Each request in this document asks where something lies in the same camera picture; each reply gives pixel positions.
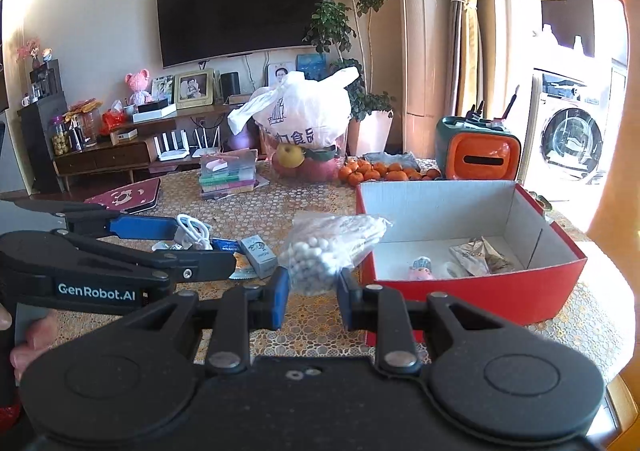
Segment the person's left hand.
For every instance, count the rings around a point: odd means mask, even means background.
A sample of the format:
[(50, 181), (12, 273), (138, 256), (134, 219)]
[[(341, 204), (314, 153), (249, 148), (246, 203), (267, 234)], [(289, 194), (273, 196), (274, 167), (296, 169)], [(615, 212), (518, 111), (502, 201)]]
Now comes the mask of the person's left hand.
[(10, 352), (15, 382), (19, 382), (25, 370), (35, 359), (52, 347), (58, 337), (58, 312), (48, 314), (29, 325), (24, 344), (16, 345)]

